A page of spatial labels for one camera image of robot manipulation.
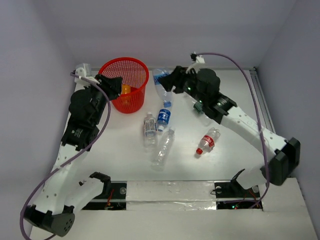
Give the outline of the orange plastic bottle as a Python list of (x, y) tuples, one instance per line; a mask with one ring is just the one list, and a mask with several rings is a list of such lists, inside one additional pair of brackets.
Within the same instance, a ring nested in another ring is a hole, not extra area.
[(123, 84), (122, 85), (122, 90), (121, 90), (121, 102), (123, 105), (129, 105), (131, 102), (131, 86), (128, 84)]

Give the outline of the light blue label bottle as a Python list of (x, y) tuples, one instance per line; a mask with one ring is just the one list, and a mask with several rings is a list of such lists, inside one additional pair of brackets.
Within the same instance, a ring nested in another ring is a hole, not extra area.
[(156, 92), (160, 99), (163, 101), (165, 108), (170, 108), (173, 102), (173, 93), (166, 91), (165, 88), (160, 84), (159, 79), (168, 76), (170, 73), (165, 68), (155, 68), (152, 70), (153, 81)]

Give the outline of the green label clear bottle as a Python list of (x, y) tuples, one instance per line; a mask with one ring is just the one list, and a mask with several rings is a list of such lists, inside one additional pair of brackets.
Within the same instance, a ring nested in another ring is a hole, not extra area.
[(203, 104), (201, 101), (196, 101), (193, 104), (193, 110), (195, 111), (197, 118), (204, 126), (210, 126), (212, 124), (212, 120), (207, 117), (207, 115), (203, 111)]

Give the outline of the blue label clear bottle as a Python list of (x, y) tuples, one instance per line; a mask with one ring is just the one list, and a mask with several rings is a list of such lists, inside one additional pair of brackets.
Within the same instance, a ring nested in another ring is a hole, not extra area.
[(172, 115), (172, 105), (171, 101), (165, 101), (161, 106), (158, 116), (157, 116), (157, 130), (163, 132), (165, 128), (169, 125), (170, 118)]

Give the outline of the white orange label bottle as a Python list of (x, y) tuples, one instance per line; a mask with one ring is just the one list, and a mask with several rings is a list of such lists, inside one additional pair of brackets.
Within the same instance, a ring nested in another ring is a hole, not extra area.
[(144, 147), (148, 152), (153, 151), (158, 144), (157, 120), (151, 112), (147, 112), (143, 120)]

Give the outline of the red label cola bottle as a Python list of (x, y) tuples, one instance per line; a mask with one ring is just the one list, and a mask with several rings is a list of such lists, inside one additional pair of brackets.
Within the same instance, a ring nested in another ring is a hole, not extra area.
[(210, 128), (200, 140), (195, 153), (197, 155), (202, 155), (203, 153), (210, 152), (215, 147), (215, 144), (220, 136), (221, 133), (219, 129), (214, 127)]

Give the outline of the plain clear plastic bottle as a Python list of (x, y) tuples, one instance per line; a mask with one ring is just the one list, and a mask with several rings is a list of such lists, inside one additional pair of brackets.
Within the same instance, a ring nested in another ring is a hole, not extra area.
[(175, 140), (175, 133), (176, 129), (174, 127), (170, 127), (168, 131), (162, 135), (160, 142), (151, 157), (151, 168), (153, 170), (164, 170), (166, 160)]

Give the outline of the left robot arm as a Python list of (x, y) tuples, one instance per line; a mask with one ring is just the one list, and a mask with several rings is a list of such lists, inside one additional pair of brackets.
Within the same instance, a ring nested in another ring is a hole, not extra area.
[(26, 202), (20, 213), (20, 227), (24, 221), (64, 237), (75, 222), (75, 214), (96, 197), (109, 197), (112, 193), (110, 176), (94, 172), (76, 183), (75, 176), (81, 163), (107, 127), (98, 124), (103, 112), (111, 114), (111, 101), (122, 92), (121, 76), (108, 78), (97, 74), (83, 77), (72, 74), (87, 85), (70, 97), (70, 113), (61, 139), (59, 152), (52, 171), (35, 188), (39, 196), (30, 204)]

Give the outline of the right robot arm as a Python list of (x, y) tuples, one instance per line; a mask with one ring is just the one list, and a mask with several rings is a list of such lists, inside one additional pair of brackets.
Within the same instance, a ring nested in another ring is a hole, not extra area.
[(176, 66), (172, 72), (156, 68), (152, 72), (156, 87), (165, 93), (186, 93), (202, 104), (202, 112), (257, 149), (262, 166), (241, 169), (230, 181), (230, 190), (242, 196), (249, 188), (266, 184), (281, 186), (300, 163), (301, 143), (296, 138), (285, 139), (253, 120), (235, 101), (220, 92), (221, 80), (210, 68), (196, 70)]

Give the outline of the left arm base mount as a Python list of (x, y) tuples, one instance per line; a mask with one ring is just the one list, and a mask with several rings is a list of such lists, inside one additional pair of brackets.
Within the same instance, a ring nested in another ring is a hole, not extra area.
[(122, 211), (127, 209), (127, 182), (111, 182), (108, 192), (104, 191), (92, 199), (82, 210)]

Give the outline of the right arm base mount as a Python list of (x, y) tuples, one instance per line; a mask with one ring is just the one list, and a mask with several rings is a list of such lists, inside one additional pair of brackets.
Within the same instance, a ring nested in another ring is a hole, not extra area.
[(258, 186), (243, 189), (238, 183), (231, 181), (218, 181), (210, 192), (216, 197), (218, 210), (254, 209), (262, 210), (260, 190)]

